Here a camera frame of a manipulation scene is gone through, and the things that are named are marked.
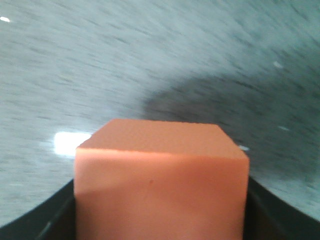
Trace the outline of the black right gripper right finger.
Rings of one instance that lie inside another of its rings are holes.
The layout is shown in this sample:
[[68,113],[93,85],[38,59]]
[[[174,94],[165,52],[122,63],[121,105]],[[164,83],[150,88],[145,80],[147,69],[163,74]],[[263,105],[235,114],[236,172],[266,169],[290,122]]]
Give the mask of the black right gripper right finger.
[[318,240],[320,222],[289,205],[252,177],[244,218],[244,240]]

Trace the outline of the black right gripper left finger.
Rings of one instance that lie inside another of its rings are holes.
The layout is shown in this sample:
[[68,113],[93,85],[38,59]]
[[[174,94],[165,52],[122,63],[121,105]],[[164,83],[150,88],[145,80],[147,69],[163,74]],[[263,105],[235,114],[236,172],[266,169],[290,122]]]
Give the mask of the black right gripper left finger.
[[74,181],[46,201],[0,228],[2,240],[75,240]]

